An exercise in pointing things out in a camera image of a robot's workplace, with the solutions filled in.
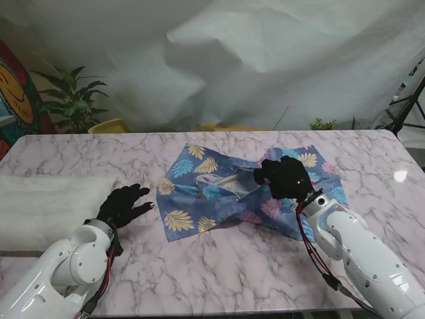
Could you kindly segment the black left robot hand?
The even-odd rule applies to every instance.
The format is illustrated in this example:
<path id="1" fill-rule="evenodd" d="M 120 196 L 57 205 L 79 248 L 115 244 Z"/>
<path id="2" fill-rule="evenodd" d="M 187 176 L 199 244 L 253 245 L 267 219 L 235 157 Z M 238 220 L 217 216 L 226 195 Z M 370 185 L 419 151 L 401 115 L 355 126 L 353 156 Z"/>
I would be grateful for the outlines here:
<path id="1" fill-rule="evenodd" d="M 135 206 L 135 203 L 149 192 L 149 188 L 141 187 L 138 183 L 113 190 L 100 206 L 96 219 L 117 229 L 125 227 L 155 207 L 154 202 Z"/>

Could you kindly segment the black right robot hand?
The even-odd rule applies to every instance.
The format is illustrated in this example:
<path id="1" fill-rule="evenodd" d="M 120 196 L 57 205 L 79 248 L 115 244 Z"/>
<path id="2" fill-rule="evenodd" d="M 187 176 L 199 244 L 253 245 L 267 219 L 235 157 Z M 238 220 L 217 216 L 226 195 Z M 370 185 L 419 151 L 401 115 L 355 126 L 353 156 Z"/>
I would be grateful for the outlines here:
<path id="1" fill-rule="evenodd" d="M 283 156 L 279 161 L 265 159 L 253 171 L 258 185 L 267 184 L 273 199 L 304 201 L 314 192 L 308 172 L 296 158 Z"/>

